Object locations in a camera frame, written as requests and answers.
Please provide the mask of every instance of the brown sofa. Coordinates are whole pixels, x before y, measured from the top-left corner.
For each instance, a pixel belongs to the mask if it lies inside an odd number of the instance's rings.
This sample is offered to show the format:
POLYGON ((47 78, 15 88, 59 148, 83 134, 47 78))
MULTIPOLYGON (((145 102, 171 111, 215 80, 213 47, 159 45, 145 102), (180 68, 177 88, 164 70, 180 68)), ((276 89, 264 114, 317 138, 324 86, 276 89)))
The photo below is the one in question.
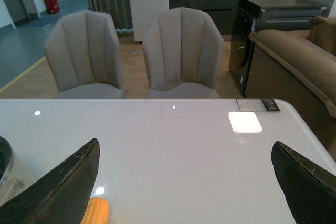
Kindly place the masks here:
POLYGON ((336 160, 336 18, 310 22, 310 31, 250 34, 254 54, 245 95, 291 103, 336 160))

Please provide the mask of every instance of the black tag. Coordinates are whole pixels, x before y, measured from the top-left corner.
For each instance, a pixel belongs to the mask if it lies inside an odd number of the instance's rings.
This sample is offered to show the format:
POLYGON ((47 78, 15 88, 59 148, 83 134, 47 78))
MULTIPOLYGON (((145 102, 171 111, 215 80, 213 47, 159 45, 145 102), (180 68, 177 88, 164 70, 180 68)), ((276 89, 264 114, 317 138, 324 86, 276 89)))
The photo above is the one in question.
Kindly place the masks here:
POLYGON ((280 111, 279 107, 272 98, 261 99, 267 111, 280 111))

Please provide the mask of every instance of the yellow floor line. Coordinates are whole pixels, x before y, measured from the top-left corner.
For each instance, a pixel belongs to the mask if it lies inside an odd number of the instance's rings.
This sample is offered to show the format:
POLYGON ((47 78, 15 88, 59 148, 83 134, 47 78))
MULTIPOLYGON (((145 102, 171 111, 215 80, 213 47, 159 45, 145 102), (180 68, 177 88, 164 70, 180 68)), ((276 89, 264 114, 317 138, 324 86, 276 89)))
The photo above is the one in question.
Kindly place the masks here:
POLYGON ((8 84, 4 85, 1 89, 0 89, 0 93, 2 91, 4 91, 5 89, 7 89, 10 85, 12 85, 14 82, 16 82, 18 79, 20 79, 22 76, 24 76, 26 73, 30 72, 34 67, 36 67, 37 65, 39 65, 46 57, 44 56, 42 59, 40 59, 38 62, 36 62, 34 65, 32 65, 30 68, 28 68, 26 71, 24 71, 23 73, 21 73, 19 76, 17 76, 14 80, 10 81, 8 84))

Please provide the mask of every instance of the black washing machine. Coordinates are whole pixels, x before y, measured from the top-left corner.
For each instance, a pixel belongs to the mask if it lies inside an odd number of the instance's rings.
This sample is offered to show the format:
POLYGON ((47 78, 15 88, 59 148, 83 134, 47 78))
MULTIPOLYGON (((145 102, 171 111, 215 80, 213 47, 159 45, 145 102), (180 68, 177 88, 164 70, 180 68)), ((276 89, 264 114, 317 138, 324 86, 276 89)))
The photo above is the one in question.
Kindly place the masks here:
POLYGON ((232 29, 229 70, 242 95, 245 96, 254 49, 248 35, 266 29, 309 30, 308 20, 322 16, 325 8, 304 0, 239 0, 232 29))

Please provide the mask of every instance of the dining chair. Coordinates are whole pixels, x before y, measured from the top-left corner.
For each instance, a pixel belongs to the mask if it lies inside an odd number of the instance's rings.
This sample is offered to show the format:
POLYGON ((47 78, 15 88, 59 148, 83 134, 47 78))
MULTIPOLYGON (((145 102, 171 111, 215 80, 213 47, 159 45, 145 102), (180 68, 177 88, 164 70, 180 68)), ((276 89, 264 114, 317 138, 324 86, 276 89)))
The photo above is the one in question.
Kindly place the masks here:
POLYGON ((109 14, 85 10, 59 19, 44 45, 58 94, 67 99, 123 98, 121 51, 109 14))
POLYGON ((219 98, 224 40, 206 12, 175 8, 154 15, 142 46, 148 98, 219 98))

